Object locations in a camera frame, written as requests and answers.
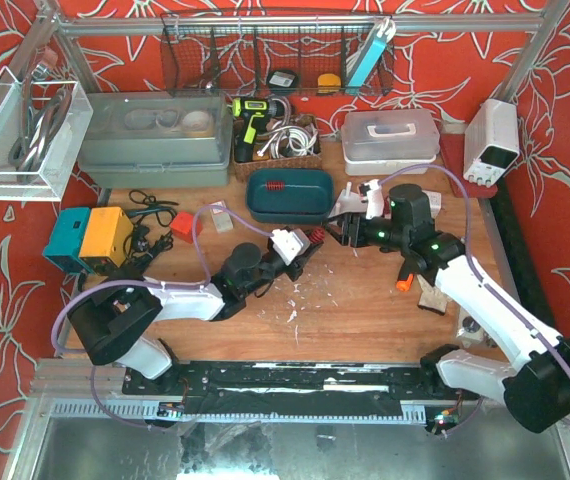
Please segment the large red spring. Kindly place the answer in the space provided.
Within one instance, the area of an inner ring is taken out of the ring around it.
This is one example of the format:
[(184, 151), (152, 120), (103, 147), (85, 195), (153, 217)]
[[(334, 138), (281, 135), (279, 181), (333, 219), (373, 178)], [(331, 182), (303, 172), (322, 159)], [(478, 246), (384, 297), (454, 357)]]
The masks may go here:
[(311, 244), (321, 244), (325, 239), (325, 230), (322, 227), (317, 227), (308, 232), (308, 238)]

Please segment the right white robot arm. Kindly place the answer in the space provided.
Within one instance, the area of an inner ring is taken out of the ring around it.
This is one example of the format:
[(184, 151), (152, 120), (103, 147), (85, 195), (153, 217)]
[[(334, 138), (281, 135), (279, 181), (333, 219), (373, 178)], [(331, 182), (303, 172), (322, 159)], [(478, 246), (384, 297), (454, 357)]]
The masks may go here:
[(387, 196), (376, 186), (365, 191), (365, 211), (336, 210), (326, 230), (344, 246), (400, 253), (399, 281), (421, 276), (470, 314), (506, 357), (499, 362), (444, 345), (421, 359), (428, 381), (496, 401), (530, 432), (565, 419), (570, 338), (507, 294), (458, 237), (436, 229), (429, 198), (419, 186), (397, 185)]

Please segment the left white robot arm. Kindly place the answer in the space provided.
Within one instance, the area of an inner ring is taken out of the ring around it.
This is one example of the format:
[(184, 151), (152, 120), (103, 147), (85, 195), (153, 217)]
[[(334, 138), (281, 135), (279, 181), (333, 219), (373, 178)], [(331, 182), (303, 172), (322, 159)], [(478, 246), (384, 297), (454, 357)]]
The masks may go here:
[(242, 243), (205, 287), (111, 287), (71, 308), (68, 319), (93, 365), (119, 363), (160, 383), (174, 375), (177, 360), (166, 343), (145, 336), (152, 323), (227, 320), (246, 307), (249, 296), (264, 296), (278, 277), (285, 275), (297, 280), (321, 246), (310, 245), (287, 264), (272, 242), (266, 251), (253, 243)]

